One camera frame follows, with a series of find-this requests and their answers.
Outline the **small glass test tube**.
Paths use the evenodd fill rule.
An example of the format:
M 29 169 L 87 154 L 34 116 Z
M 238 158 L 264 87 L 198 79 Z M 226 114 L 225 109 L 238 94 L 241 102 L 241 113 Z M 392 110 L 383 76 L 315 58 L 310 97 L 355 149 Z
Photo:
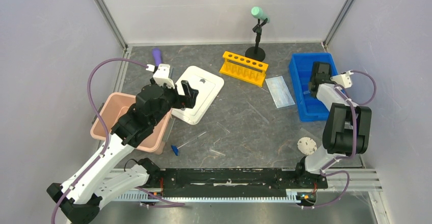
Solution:
M 222 130 L 224 130 L 227 134 L 230 133 L 230 131 L 225 126 L 223 126 L 220 122 L 217 122 L 217 126 L 220 127 Z

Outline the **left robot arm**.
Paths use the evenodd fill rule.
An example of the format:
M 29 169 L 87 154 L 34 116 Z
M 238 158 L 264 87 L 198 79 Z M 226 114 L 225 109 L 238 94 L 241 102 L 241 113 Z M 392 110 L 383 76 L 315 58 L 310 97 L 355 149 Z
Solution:
M 128 111 L 106 130 L 106 140 L 94 155 L 71 178 L 52 183 L 47 193 L 72 223 L 90 223 L 110 201 L 132 188 L 156 186 L 160 173 L 142 160 L 132 169 L 104 181 L 106 175 L 129 153 L 149 137 L 157 124 L 173 108 L 193 108 L 199 91 L 188 81 L 181 81 L 184 91 L 160 86 L 154 81 L 142 88 Z

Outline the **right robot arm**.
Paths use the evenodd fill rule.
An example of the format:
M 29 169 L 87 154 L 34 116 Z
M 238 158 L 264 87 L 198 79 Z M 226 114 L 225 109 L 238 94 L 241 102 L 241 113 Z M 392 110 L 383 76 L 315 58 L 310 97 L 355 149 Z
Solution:
M 353 85 L 354 73 L 355 70 L 349 70 L 333 75 L 330 64 L 313 63 L 309 91 L 326 106 L 329 115 L 322 145 L 296 165 L 294 181 L 300 187 L 321 181 L 328 168 L 363 154 L 368 148 L 372 110 L 365 103 L 352 101 L 345 91 Z

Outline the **straight glass tube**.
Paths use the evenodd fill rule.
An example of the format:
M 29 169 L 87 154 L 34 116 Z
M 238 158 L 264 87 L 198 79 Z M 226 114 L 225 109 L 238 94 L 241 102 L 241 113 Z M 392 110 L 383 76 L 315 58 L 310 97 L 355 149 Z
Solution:
M 247 101 L 247 104 L 250 106 L 250 108 L 266 123 L 269 124 L 269 120 L 256 108 L 254 107 L 250 102 Z

